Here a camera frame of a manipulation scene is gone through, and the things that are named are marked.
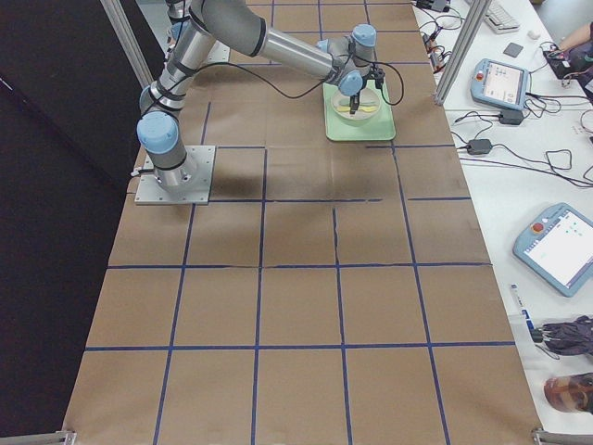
metal base plate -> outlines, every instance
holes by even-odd
[[[228,62],[230,56],[231,48],[229,48],[226,44],[217,42],[214,44],[214,46],[212,46],[206,63]]]
[[[136,191],[136,204],[208,204],[216,147],[185,146],[185,149],[187,150],[187,156],[194,158],[198,165],[196,175],[192,181],[180,186],[179,189],[166,190],[160,186],[154,174],[145,173],[140,176],[140,183]],[[146,156],[143,168],[147,170],[154,168],[150,157]]]

keyboard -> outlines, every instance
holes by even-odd
[[[500,5],[498,0],[492,0],[484,21],[496,34],[519,31],[519,22]]]

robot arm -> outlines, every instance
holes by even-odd
[[[183,13],[182,0],[167,0],[171,11]],[[140,141],[153,160],[161,186],[174,187],[191,178],[194,166],[187,159],[177,117],[185,94],[216,41],[235,51],[262,56],[305,72],[320,82],[337,85],[350,96],[350,112],[358,108],[359,93],[368,80],[377,86],[383,72],[370,63],[374,58],[376,31],[371,25],[358,25],[345,37],[324,40],[317,46],[269,27],[254,14],[245,0],[193,0],[189,20],[158,80],[143,91],[138,124]]]

pen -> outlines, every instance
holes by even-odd
[[[521,313],[525,317],[525,321],[527,322],[527,327],[529,329],[535,329],[534,324],[531,321],[531,317],[529,316],[529,312],[523,305],[523,301],[521,300],[521,297],[519,297],[519,287],[517,285],[511,285],[511,293],[515,297],[515,301],[519,305],[519,309],[521,310]]]

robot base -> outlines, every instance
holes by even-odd
[[[152,173],[140,176],[134,202],[138,205],[199,204],[206,205],[210,198],[212,171],[214,170],[215,146],[186,146],[187,156],[198,165],[196,175],[178,189],[167,190],[160,186]],[[153,169],[150,157],[146,157],[146,170]]]

